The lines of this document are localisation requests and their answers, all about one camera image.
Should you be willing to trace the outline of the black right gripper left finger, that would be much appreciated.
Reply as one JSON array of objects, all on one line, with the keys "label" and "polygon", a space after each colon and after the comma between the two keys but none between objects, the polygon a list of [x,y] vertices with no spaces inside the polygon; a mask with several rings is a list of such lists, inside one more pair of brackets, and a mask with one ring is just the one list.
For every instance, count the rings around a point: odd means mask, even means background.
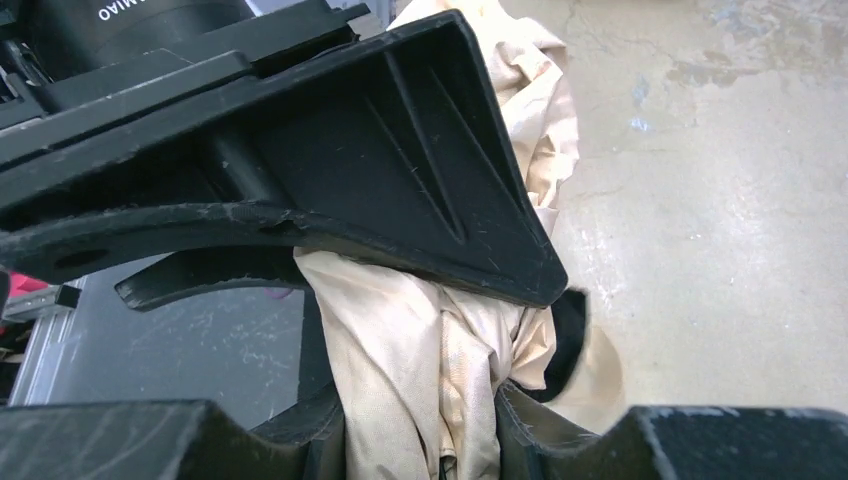
[{"label": "black right gripper left finger", "polygon": [[251,430],[203,400],[8,407],[4,479],[343,479],[334,384]]}]

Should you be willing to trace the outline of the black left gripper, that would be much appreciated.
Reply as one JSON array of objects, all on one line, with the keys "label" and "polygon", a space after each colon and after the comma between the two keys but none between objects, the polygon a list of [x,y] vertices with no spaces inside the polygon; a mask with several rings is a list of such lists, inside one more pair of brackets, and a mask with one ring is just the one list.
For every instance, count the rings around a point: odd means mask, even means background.
[{"label": "black left gripper", "polygon": [[59,81],[261,14],[253,1],[3,1],[1,57],[35,84]]}]

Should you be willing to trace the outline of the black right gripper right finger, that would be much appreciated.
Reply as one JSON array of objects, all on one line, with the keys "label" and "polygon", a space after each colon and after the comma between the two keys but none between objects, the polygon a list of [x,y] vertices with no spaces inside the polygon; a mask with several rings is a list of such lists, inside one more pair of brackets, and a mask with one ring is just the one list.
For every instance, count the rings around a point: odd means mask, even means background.
[{"label": "black right gripper right finger", "polygon": [[591,433],[546,407],[584,352],[588,298],[553,303],[557,347],[545,388],[505,382],[495,396],[503,479],[844,479],[847,417],[832,410],[637,406]]}]

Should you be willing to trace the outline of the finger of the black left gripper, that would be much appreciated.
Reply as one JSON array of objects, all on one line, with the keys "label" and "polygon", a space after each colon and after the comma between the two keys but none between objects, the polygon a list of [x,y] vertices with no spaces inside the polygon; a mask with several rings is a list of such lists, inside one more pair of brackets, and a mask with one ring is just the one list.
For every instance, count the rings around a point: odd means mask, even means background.
[{"label": "finger of the black left gripper", "polygon": [[209,247],[175,252],[115,285],[132,310],[148,312],[214,291],[270,287],[307,290],[291,247]]},{"label": "finger of the black left gripper", "polygon": [[1,57],[1,265],[61,284],[209,247],[331,251],[519,305],[568,277],[455,9],[361,39],[280,9],[35,84]]}]

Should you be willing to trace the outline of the beige folding umbrella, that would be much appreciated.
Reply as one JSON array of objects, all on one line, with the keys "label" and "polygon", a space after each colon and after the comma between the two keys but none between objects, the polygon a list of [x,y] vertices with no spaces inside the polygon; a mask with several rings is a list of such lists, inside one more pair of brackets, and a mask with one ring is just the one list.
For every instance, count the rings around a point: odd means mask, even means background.
[{"label": "beige folding umbrella", "polygon": [[[413,1],[396,22],[449,9],[477,36],[526,192],[552,233],[579,160],[566,46],[497,1]],[[350,479],[501,478],[495,393],[507,381],[588,433],[624,410],[618,352],[581,310],[581,291],[559,314],[330,252],[300,248],[295,260],[317,297]]]}]

